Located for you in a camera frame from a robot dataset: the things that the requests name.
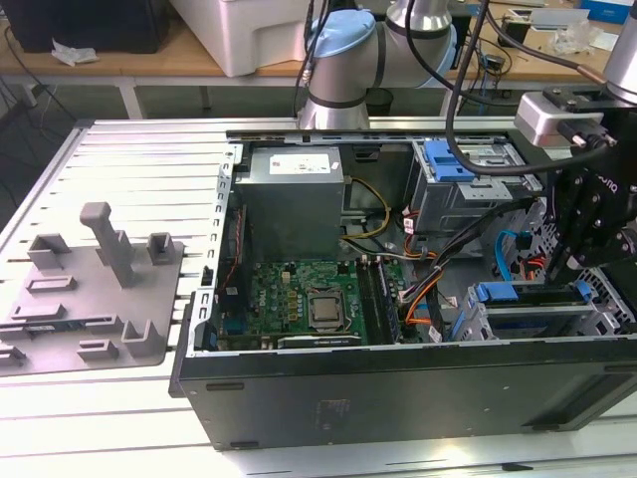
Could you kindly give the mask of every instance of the black cable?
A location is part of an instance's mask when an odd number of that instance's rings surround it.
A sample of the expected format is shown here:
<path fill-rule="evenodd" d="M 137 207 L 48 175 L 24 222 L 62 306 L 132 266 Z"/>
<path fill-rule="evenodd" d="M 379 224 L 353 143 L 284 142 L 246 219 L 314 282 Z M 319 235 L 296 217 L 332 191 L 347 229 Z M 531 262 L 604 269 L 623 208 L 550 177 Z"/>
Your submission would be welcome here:
<path fill-rule="evenodd" d="M 308 38 L 312 32 L 312 17 L 315 15 L 315 0 L 310 0 L 308 3 L 308 13 L 306 14 L 306 25 L 303 31 L 303 47 L 308 53 Z"/>
<path fill-rule="evenodd" d="M 18 99 L 18 97 L 16 97 L 16 96 L 14 95 L 14 93 L 13 93 L 13 92 L 11 91 L 11 89 L 9 88 L 9 85 L 7 85 L 7 82 L 5 82 L 5 81 L 4 81 L 4 78 L 0 77 L 0 83 L 2 84 L 2 86 L 5 88 L 5 90 L 7 91 L 7 93 L 11 96 L 11 98 L 13 99 L 13 101 L 14 101 L 16 104 L 19 104 L 19 103 L 23 103 L 23 104 L 24 104 L 24 102 L 22 102 L 21 100 L 19 100 L 19 99 Z M 27 121 L 29 122 L 29 126 L 30 126 L 31 128 L 33 128 L 33 129 L 35 129 L 35 130 L 36 130 L 36 131 L 40 134 L 40 136 L 41 136 L 41 137 L 43 137 L 46 141 L 48 141 L 48 142 L 50 142 L 51 144 L 54 144 L 54 145 L 56 145 L 56 146 L 59 146 L 56 142 L 54 142 L 53 140 L 51 140 L 51 139 L 49 139 L 48 137 L 46 137 L 46 136 L 43 134 L 43 130 L 45 130 L 46 132 L 49 132 L 50 134 L 54 134 L 55 136 L 57 136 L 57 137 L 59 137 L 59 138 L 61 138 L 61 139 L 66 139 L 66 137 L 65 137 L 63 134 L 61 134 L 61 133 L 59 133 L 59 132 L 55 131 L 54 129 L 50 129 L 49 127 L 46 127 L 46 126 L 39 127 L 39 126 L 35 125 L 35 124 L 33 123 L 33 119 L 32 119 L 32 118 L 31 118 L 31 116 L 29 115 L 28 107 L 27 107 L 26 105 L 25 105 L 25 108 L 27 109 L 27 110 L 25 111 L 25 115 L 26 115 L 26 117 L 27 117 Z"/>
<path fill-rule="evenodd" d="M 520 209 L 529 210 L 535 201 L 536 198 L 534 197 L 524 197 L 515 201 L 506 202 L 490 209 L 481 217 L 460 230 L 447 243 L 447 245 L 443 247 L 442 251 L 440 251 L 438 256 L 436 256 L 431 262 L 430 271 L 435 272 L 436 267 L 441 267 L 441 264 L 448 262 L 451 257 L 462 251 L 467 244 L 482 236 L 484 231 L 491 225 L 496 217 Z M 447 339 L 444 321 L 440 312 L 438 294 L 438 287 L 434 284 L 431 290 L 425 294 L 425 300 L 427 301 L 432 326 L 435 327 L 440 334 L 442 334 L 443 338 Z"/>
<path fill-rule="evenodd" d="M 4 38 L 7 42 L 7 46 L 9 47 L 9 50 L 11 50 L 11 53 L 13 54 L 13 57 L 16 59 L 16 61 L 20 64 L 20 66 L 22 67 L 22 69 L 31 77 L 33 78 L 33 80 L 40 85 L 45 92 L 47 92 L 49 94 L 49 96 L 51 97 L 51 99 L 56 102 L 58 104 L 58 106 L 62 109 L 62 111 L 64 113 L 66 113 L 69 118 L 71 118 L 73 121 L 77 121 L 78 119 L 69 111 L 66 109 L 66 107 L 60 103 L 60 101 L 56 98 L 56 96 L 51 93 L 49 91 L 49 89 L 46 87 L 46 85 L 44 85 L 39 79 L 38 77 L 36 77 L 31 70 L 29 70 L 27 68 L 27 66 L 24 64 L 24 62 L 20 59 L 20 57 L 18 56 L 18 53 L 15 51 L 15 49 L 13 48 L 13 45 L 11 45 L 11 42 L 9 41 L 9 32 L 11 32 L 13 34 L 13 31 L 11 30 L 11 27 L 7 27 L 4 29 Z"/>
<path fill-rule="evenodd" d="M 365 234 L 369 233 L 369 230 L 367 229 L 367 224 L 365 224 L 364 222 L 360 225 L 360 227 L 362 228 L 362 232 L 364 232 Z M 381 244 L 381 242 L 376 239 L 376 235 L 374 236 L 369 236 L 367 237 L 367 239 L 369 239 L 371 242 L 373 242 L 376 247 L 378 247 L 378 249 L 380 249 L 380 252 L 387 252 L 387 249 L 385 249 L 385 246 L 383 246 Z"/>
<path fill-rule="evenodd" d="M 11 105 L 9 105 L 9 101 L 7 100 L 7 97 L 6 97 L 6 95 L 4 94 L 4 91 L 1 88 L 0 88 L 0 96 L 2 96 L 2 100 L 4 101 L 4 105 L 7 108 L 7 112 L 11 111 Z M 15 124 L 16 124 L 16 129 L 18 130 L 18 134 L 20 134 L 20 137 L 22 137 L 22 140 L 27 145 L 27 148 L 29 149 L 29 152 L 31 152 L 31 155 L 33 156 L 33 159 L 36 161 L 36 163 L 39 163 L 40 159 L 38 158 L 38 154 L 36 153 L 36 150 L 31 145 L 31 142 L 29 141 L 29 138 L 27 138 L 25 133 L 22 131 L 22 126 L 20 125 L 20 122 L 17 119 L 15 121 Z M 26 162 L 26 161 L 22 161 L 21 160 L 20 162 L 23 163 L 23 164 L 26 164 L 28 166 L 38 167 L 37 165 L 31 164 L 31 163 Z"/>
<path fill-rule="evenodd" d="M 442 84 L 448 90 L 453 90 L 454 89 L 454 85 L 452 83 L 450 83 L 449 81 L 447 81 L 447 79 L 445 79 L 445 77 L 440 75 L 435 69 L 433 69 L 425 61 L 425 59 L 422 58 L 422 55 L 420 55 L 420 52 L 416 48 L 413 36 L 411 34 L 411 14 L 412 14 L 412 12 L 414 10 L 415 3 L 416 3 L 416 0 L 409 0 L 409 4 L 407 5 L 407 12 L 405 14 L 405 31 L 406 31 L 406 34 L 407 34 L 406 38 L 407 38 L 407 44 L 409 45 L 409 50 L 411 50 L 411 54 L 418 61 L 420 66 L 427 71 L 427 73 L 429 75 L 431 75 L 436 81 L 438 81 L 440 84 Z M 469 53 L 469 55 L 465 55 L 464 58 L 469 58 L 471 60 L 471 53 Z M 462 90 L 462 81 L 459 82 L 458 80 L 456 80 L 456 85 L 460 85 L 460 88 Z M 483 104 L 483 105 L 491 105 L 493 107 L 516 107 L 518 105 L 518 103 L 492 102 L 492 101 L 487 100 L 485 98 L 478 97 L 478 96 L 475 96 L 475 95 L 471 95 L 471 94 L 469 94 L 467 92 L 461 92 L 460 95 L 463 98 L 466 98 L 467 100 L 471 100 L 472 102 L 480 103 L 480 104 Z"/>
<path fill-rule="evenodd" d="M 0 186 L 2 186 L 2 188 L 7 191 L 7 194 L 9 195 L 9 199 L 11 199 L 11 202 L 13 203 L 13 205 L 15 206 L 15 208 L 18 208 L 18 201 L 16 200 L 16 196 L 13 194 L 13 191 L 11 190 L 11 188 L 9 187 L 9 185 L 4 182 L 2 179 L 0 179 Z"/>
<path fill-rule="evenodd" d="M 476 78 L 474 78 L 473 83 L 468 89 L 470 94 L 473 94 L 474 89 L 476 88 L 476 84 L 478 83 L 478 80 L 480 79 L 480 74 L 482 72 L 482 61 L 481 61 L 480 49 L 477 48 L 475 53 L 476 53 L 476 60 L 478 61 L 478 71 L 476 72 Z M 467 98 L 462 98 L 462 102 L 460 103 L 460 106 L 458 107 L 458 112 L 456 113 L 457 116 L 460 115 L 460 113 L 462 112 L 462 109 L 465 107 L 467 103 L 469 103 L 469 100 L 467 100 Z"/>
<path fill-rule="evenodd" d="M 494 19 L 493 15 L 489 11 L 489 7 L 488 6 L 485 6 L 484 8 L 487 9 L 487 12 L 486 12 L 487 13 L 487 21 L 489 22 L 491 27 L 496 31 L 496 33 L 498 35 L 500 35 L 502 38 L 504 38 L 511 45 L 515 46 L 521 52 L 525 52 L 525 53 L 531 55 L 532 57 L 539 58 L 539 59 L 544 60 L 546 62 L 555 63 L 556 65 L 561 65 L 563 67 L 570 68 L 571 70 L 577 70 L 579 68 L 579 64 L 577 64 L 575 62 L 572 62 L 570 60 L 566 60 L 564 58 L 555 57 L 553 55 L 549 55 L 548 53 L 540 52 L 538 50 L 534 50 L 533 48 L 529 48 L 528 46 L 520 43 L 518 40 L 516 40 L 515 38 L 510 36 L 508 33 L 505 33 L 503 31 L 503 29 L 500 28 L 500 25 L 498 25 L 498 22 Z"/>
<path fill-rule="evenodd" d="M 480 38 L 480 32 L 482 31 L 485 17 L 487 15 L 487 12 L 489 12 L 489 0 L 481 0 L 480 5 L 480 13 L 478 14 L 478 18 L 476 20 L 476 26 L 474 27 L 474 31 L 469 40 L 468 51 L 470 52 L 472 52 L 476 48 L 476 44 L 478 43 L 478 40 Z M 523 176 L 525 174 L 537 174 L 540 172 L 564 169 L 566 167 L 581 166 L 583 164 L 588 164 L 591 161 L 607 157 L 606 154 L 609 150 L 609 147 L 606 145 L 602 145 L 601 147 L 598 147 L 592 151 L 583 152 L 582 154 L 579 154 L 575 157 L 553 161 L 548 164 L 526 164 L 521 166 L 483 166 L 481 164 L 472 162 L 458 145 L 454 132 L 454 113 L 456 111 L 456 105 L 458 104 L 458 98 L 462 94 L 462 84 L 465 81 L 465 76 L 467 75 L 467 70 L 469 68 L 470 62 L 471 55 L 465 55 L 465 57 L 462 59 L 460 68 L 458 69 L 458 78 L 456 80 L 456 85 L 454 86 L 454 89 L 452 91 L 451 98 L 449 99 L 449 107 L 447 109 L 447 118 L 445 121 L 445 137 L 447 138 L 447 142 L 449 143 L 449 150 L 453 153 L 454 156 L 456 156 L 456 159 L 463 167 L 475 174 L 485 174 L 490 176 Z"/>
<path fill-rule="evenodd" d="M 310 44 L 310 47 L 308 48 L 306 52 L 306 57 L 303 59 L 303 63 L 301 64 L 301 69 L 297 73 L 297 79 L 295 80 L 295 94 L 292 99 L 292 118 L 297 117 L 297 98 L 299 97 L 299 87 L 301 85 L 301 78 L 303 77 L 303 73 L 306 70 L 306 66 L 314 58 L 315 49 L 317 48 L 320 32 L 322 32 L 322 29 L 325 27 L 325 23 L 327 23 L 327 18 L 329 17 L 328 4 L 329 4 L 329 0 L 322 0 L 322 4 L 320 6 L 320 13 L 318 14 L 317 31 L 315 32 L 315 36 L 312 39 L 312 43 Z"/>

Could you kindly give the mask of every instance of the cable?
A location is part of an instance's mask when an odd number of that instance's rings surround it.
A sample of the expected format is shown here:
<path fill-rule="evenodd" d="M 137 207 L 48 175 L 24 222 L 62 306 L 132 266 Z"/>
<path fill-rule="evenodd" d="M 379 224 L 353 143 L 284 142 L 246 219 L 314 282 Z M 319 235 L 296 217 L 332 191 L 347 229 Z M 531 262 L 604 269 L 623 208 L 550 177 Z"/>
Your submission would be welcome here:
<path fill-rule="evenodd" d="M 18 98 L 13 94 L 13 92 L 11 91 L 11 89 L 9 89 L 9 85 L 7 85 L 7 82 L 4 81 L 4 78 L 2 78 L 0 76 L 0 83 L 2 83 L 2 86 L 5 88 L 5 90 L 7 91 L 7 93 L 11 96 L 11 98 L 13 99 L 13 101 L 18 104 L 18 103 L 24 103 L 21 102 L 20 100 L 18 100 Z M 45 127 L 44 125 L 37 127 L 34 123 L 33 120 L 31 118 L 31 116 L 29 115 L 29 111 L 28 109 L 25 111 L 25 115 L 27 117 L 27 121 L 29 122 L 29 126 L 32 127 L 33 129 L 36 129 L 44 139 L 47 139 L 48 141 L 54 143 L 55 145 L 58 145 L 58 143 L 56 141 L 53 141 L 52 139 L 50 139 L 49 137 L 45 136 L 43 134 L 43 131 L 46 130 L 47 132 L 54 134 L 55 136 L 59 137 L 60 139 L 65 139 L 66 137 L 63 134 L 58 133 L 57 131 L 50 129 L 49 127 Z"/>
<path fill-rule="evenodd" d="M 576 62 L 566 60 L 565 58 L 555 57 L 553 55 L 549 55 L 548 53 L 544 53 L 539 50 L 534 50 L 533 48 L 529 48 L 525 44 L 520 43 L 518 40 L 510 36 L 508 33 L 504 32 L 503 29 L 500 28 L 500 25 L 498 25 L 498 22 L 496 22 L 493 15 L 489 11 L 488 5 L 482 6 L 481 4 L 481 10 L 482 8 L 485 8 L 486 14 L 487 14 L 487 21 L 489 22 L 491 27 L 496 31 L 496 33 L 499 36 L 501 36 L 503 39 L 505 39 L 507 42 L 509 42 L 511 45 L 516 47 L 518 50 L 520 50 L 521 52 L 525 52 L 531 55 L 532 57 L 539 58 L 541 60 L 544 60 L 545 62 L 555 63 L 556 65 L 561 65 L 571 70 L 579 71 L 580 65 Z"/>
<path fill-rule="evenodd" d="M 440 272 L 436 273 L 435 277 L 431 279 L 431 281 L 427 284 L 427 286 L 425 286 L 422 292 L 414 300 L 414 302 L 411 304 L 411 307 L 409 308 L 409 311 L 407 312 L 407 317 L 405 318 L 405 324 L 407 325 L 410 324 L 410 321 L 412 320 L 412 316 L 414 312 L 416 311 L 416 306 L 418 306 L 418 303 L 422 301 L 423 297 L 425 297 L 425 295 L 438 283 L 438 281 L 443 276 L 443 274 L 444 272 L 442 271 L 442 269 L 440 269 Z"/>
<path fill-rule="evenodd" d="M 510 282 L 511 272 L 509 272 L 509 267 L 507 267 L 505 253 L 502 249 L 503 242 L 505 240 L 505 237 L 507 236 L 516 238 L 518 237 L 518 233 L 510 231 L 508 229 L 501 231 L 500 234 L 498 234 L 496 244 L 494 245 L 494 255 L 496 256 L 496 264 L 498 265 L 498 269 L 500 270 L 500 275 L 502 276 L 503 280 L 505 280 L 506 282 Z"/>
<path fill-rule="evenodd" d="M 513 212 L 520 209 L 529 210 L 532 204 L 536 202 L 535 197 L 524 197 L 514 201 L 500 204 L 478 219 L 472 221 L 465 226 L 438 252 L 438 256 L 432 261 L 430 270 L 433 272 L 436 268 L 445 267 L 453 255 L 460 252 L 467 244 L 474 239 L 480 237 L 484 230 L 496 219 L 496 217 Z M 445 336 L 445 324 L 440 313 L 440 304 L 438 302 L 438 289 L 433 287 L 426 295 L 427 305 L 429 306 L 429 317 L 434 327 L 442 336 Z"/>
<path fill-rule="evenodd" d="M 449 81 L 447 81 L 447 79 L 445 79 L 445 77 L 443 77 L 435 69 L 433 69 L 425 61 L 425 59 L 422 58 L 422 55 L 420 55 L 420 52 L 416 48 L 416 44 L 414 43 L 414 39 L 413 39 L 413 36 L 412 36 L 412 33 L 411 33 L 411 14 L 414 11 L 415 3 L 416 3 L 416 0 L 409 0 L 409 4 L 407 5 L 407 12 L 405 14 L 405 31 L 406 31 L 406 34 L 407 34 L 406 37 L 407 37 L 407 44 L 409 45 L 409 50 L 411 50 L 411 54 L 414 56 L 416 61 L 420 64 L 420 66 L 422 68 L 425 69 L 425 71 L 429 75 L 431 75 L 437 82 L 442 84 L 448 90 L 454 90 L 454 85 L 452 85 Z M 465 55 L 465 58 L 471 59 L 471 55 Z M 462 81 L 456 80 L 456 85 L 460 85 L 460 88 L 462 89 Z M 467 100 L 471 100 L 473 102 L 481 103 L 481 104 L 485 104 L 485 105 L 490 105 L 490 106 L 493 106 L 493 107 L 516 107 L 518 105 L 518 103 L 491 102 L 489 100 L 485 100 L 485 99 L 482 99 L 480 97 L 471 95 L 471 94 L 469 94 L 467 92 L 461 92 L 460 95 L 463 98 L 466 98 Z"/>
<path fill-rule="evenodd" d="M 2 179 L 0 179 L 0 186 L 2 186 L 2 188 L 5 191 L 7 191 L 7 194 L 9 195 L 9 199 L 11 199 L 11 202 L 13 203 L 15 208 L 18 209 L 18 201 L 16 200 L 16 196 L 13 194 L 13 191 L 11 190 L 9 185 L 6 182 L 4 182 Z"/>
<path fill-rule="evenodd" d="M 370 256 L 381 256 L 381 257 L 393 257 L 394 259 L 399 259 L 401 261 L 417 261 L 418 259 L 413 257 L 401 256 L 400 254 L 394 254 L 393 252 L 376 252 L 371 249 L 367 249 L 360 244 L 356 244 L 351 239 L 340 239 L 345 244 L 351 246 L 352 249 L 360 252 L 361 254 L 369 254 Z"/>
<path fill-rule="evenodd" d="M 383 219 L 380 227 L 378 227 L 377 229 L 374 229 L 373 231 L 363 232 L 362 234 L 345 234 L 344 236 L 341 236 L 341 239 L 366 239 L 368 237 L 377 236 L 378 234 L 382 233 L 385 229 L 387 229 L 387 226 L 389 225 L 389 220 L 391 219 L 391 209 L 389 207 L 389 204 L 387 204 L 387 201 L 385 201 L 385 199 L 380 195 L 380 193 L 376 189 L 374 189 L 368 182 L 363 181 L 359 177 L 353 177 L 351 179 L 351 182 L 352 183 L 357 182 L 358 184 L 361 184 L 368 191 L 370 191 L 374 196 L 376 196 L 380 202 L 382 202 L 382 206 L 385 209 L 385 218 Z"/>
<path fill-rule="evenodd" d="M 476 26 L 469 40 L 468 51 L 473 51 L 476 48 L 476 44 L 480 38 L 480 32 L 482 31 L 483 24 L 485 22 L 485 16 L 489 12 L 489 0 L 481 0 L 480 13 L 476 20 Z M 591 161 L 603 159 L 606 157 L 606 153 L 609 147 L 602 145 L 592 151 L 583 152 L 575 157 L 569 159 L 561 159 L 553 161 L 548 164 L 526 164 L 520 166 L 483 166 L 476 164 L 465 155 L 460 149 L 454 132 L 454 114 L 456 111 L 456 105 L 458 104 L 458 98 L 462 94 L 462 84 L 465 81 L 469 63 L 471 62 L 471 55 L 465 55 L 460 68 L 458 69 L 458 78 L 456 85 L 453 88 L 451 98 L 449 100 L 449 107 L 447 109 L 447 117 L 445 121 L 445 137 L 449 143 L 449 150 L 452 152 L 460 164 L 475 174 L 485 174 L 491 176 L 523 176 L 525 174 L 537 174 L 540 172 L 555 171 L 558 169 L 564 169 L 565 167 L 580 166 L 582 164 L 590 163 Z"/>
<path fill-rule="evenodd" d="M 306 57 L 303 59 L 303 63 L 301 64 L 301 69 L 297 73 L 297 79 L 295 80 L 295 94 L 292 99 L 292 118 L 297 117 L 297 98 L 299 97 L 299 86 L 301 85 L 301 78 L 303 77 L 304 71 L 306 70 L 306 66 L 308 65 L 310 60 L 314 58 L 315 49 L 317 48 L 317 43 L 319 42 L 320 32 L 322 32 L 322 29 L 324 28 L 325 23 L 327 23 L 327 18 L 329 17 L 329 6 L 328 6 L 329 2 L 330 0 L 322 0 L 322 5 L 320 6 L 320 13 L 318 14 L 317 32 L 315 33 L 315 36 L 312 39 L 312 43 L 310 44 L 310 47 L 306 51 Z"/>
<path fill-rule="evenodd" d="M 49 94 L 49 96 L 51 98 L 53 98 L 53 101 L 56 102 L 58 104 L 58 106 L 62 109 L 62 111 L 64 113 L 66 113 L 69 118 L 71 118 L 73 121 L 77 121 L 78 119 L 69 111 L 66 109 L 66 107 L 60 103 L 60 101 L 56 98 L 55 95 L 53 95 L 49 89 L 46 87 L 46 85 L 44 85 L 39 79 L 38 77 L 36 77 L 31 70 L 29 70 L 27 68 L 27 66 L 24 64 L 24 62 L 20 59 L 20 57 L 18 56 L 17 52 L 15 51 L 15 49 L 13 48 L 13 45 L 11 45 L 11 42 L 9 41 L 9 32 L 11 32 L 11 34 L 13 34 L 13 31 L 11 30 L 11 27 L 7 27 L 4 29 L 4 39 L 7 41 L 7 46 L 9 47 L 9 50 L 11 50 L 11 53 L 13 54 L 13 57 L 17 60 L 17 62 L 20 64 L 20 66 L 22 67 L 22 69 L 31 77 L 33 78 L 33 80 L 40 85 L 45 92 L 47 92 Z"/>
<path fill-rule="evenodd" d="M 369 230 L 367 229 L 367 224 L 363 223 L 360 225 L 360 227 L 362 227 L 362 232 L 364 233 L 369 232 Z M 379 249 L 379 252 L 387 252 L 387 249 L 385 249 L 385 246 L 383 246 L 378 239 L 376 239 L 375 237 L 370 237 L 369 240 L 376 245 L 376 247 Z"/>
<path fill-rule="evenodd" d="M 2 96 L 2 100 L 4 101 L 4 105 L 7 108 L 7 112 L 9 112 L 11 110 L 11 106 L 9 105 L 9 101 L 7 100 L 6 95 L 4 94 L 4 91 L 0 88 L 0 96 Z M 39 163 L 40 159 L 38 158 L 38 154 L 36 153 L 35 149 L 33 148 L 33 146 L 31 145 L 31 142 L 29 142 L 29 138 L 27 138 L 27 136 L 25 135 L 25 133 L 22 131 L 22 126 L 20 125 L 20 123 L 16 120 L 16 129 L 18 130 L 18 134 L 20 134 L 20 137 L 22 137 L 22 140 L 24 141 L 24 143 L 27 145 L 27 148 L 29 149 L 29 152 L 31 152 L 31 155 L 33 156 L 33 159 Z M 38 167 L 35 164 L 31 164 L 29 162 L 26 161 L 20 161 L 23 164 L 26 164 L 28 166 L 32 166 L 32 167 Z"/>
<path fill-rule="evenodd" d="M 225 291 L 226 290 L 226 286 L 230 282 L 230 279 L 232 278 L 232 275 L 235 273 L 235 270 L 237 269 L 237 265 L 239 264 L 239 255 L 241 254 L 241 218 L 242 218 L 242 215 L 243 215 L 242 211 L 241 211 L 241 209 L 239 209 L 237 211 L 237 230 L 235 232 L 235 242 L 237 243 L 237 247 L 235 249 L 235 260 L 232 263 L 232 267 L 230 268 L 230 272 L 226 276 L 226 280 L 223 281 L 223 286 L 221 286 L 220 291 Z"/>

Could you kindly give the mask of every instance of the white plastic container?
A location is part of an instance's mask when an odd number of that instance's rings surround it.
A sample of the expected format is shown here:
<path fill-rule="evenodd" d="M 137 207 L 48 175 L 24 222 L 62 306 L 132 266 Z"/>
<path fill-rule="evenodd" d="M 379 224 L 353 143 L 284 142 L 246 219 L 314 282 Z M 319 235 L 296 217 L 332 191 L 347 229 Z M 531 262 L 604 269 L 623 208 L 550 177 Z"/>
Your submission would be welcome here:
<path fill-rule="evenodd" d="M 228 77 L 305 56 L 308 0 L 170 1 Z"/>

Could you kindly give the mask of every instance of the aluminum workbench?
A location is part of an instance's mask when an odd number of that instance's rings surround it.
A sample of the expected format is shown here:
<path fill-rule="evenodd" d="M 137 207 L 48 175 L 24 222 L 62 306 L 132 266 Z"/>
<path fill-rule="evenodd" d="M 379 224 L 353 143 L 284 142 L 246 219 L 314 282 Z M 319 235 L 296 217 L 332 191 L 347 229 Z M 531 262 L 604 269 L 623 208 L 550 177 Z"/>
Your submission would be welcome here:
<path fill-rule="evenodd" d="M 511 119 L 482 119 L 502 128 Z M 458 119 L 458 126 L 471 119 Z M 442 129 L 442 119 L 384 119 L 378 128 Z M 169 345 L 205 251 L 227 129 L 294 127 L 288 119 L 98 121 L 75 128 L 0 235 L 0 314 L 31 264 L 38 233 L 94 244 L 77 217 L 108 201 L 131 242 L 169 231 L 186 245 Z M 0 378 L 3 476 L 637 476 L 637 397 L 580 431 L 216 452 L 185 398 L 170 398 L 174 352 L 159 366 Z M 435 405 L 423 403 L 426 413 Z"/>

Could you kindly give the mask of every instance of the yellow wire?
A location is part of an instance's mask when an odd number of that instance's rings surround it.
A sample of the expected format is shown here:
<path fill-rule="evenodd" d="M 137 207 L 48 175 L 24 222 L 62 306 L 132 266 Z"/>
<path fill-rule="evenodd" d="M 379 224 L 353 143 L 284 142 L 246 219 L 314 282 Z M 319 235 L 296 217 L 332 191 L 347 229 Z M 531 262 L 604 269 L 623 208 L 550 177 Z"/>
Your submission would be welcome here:
<path fill-rule="evenodd" d="M 380 200 L 380 202 L 382 202 L 382 205 L 385 208 L 385 219 L 382 221 L 382 224 L 380 225 L 380 227 L 378 227 L 378 229 L 369 232 L 363 232 L 360 234 L 346 234 L 344 236 L 341 236 L 341 239 L 366 239 L 367 237 L 375 236 L 376 234 L 381 233 L 387 228 L 387 226 L 389 225 L 389 220 L 391 218 L 391 209 L 389 208 L 389 204 L 387 204 L 387 201 L 385 201 L 380 193 L 376 189 L 371 187 L 368 182 L 365 182 L 358 177 L 353 177 L 351 181 L 358 182 L 367 187 L 373 193 L 373 195 L 376 196 Z"/>

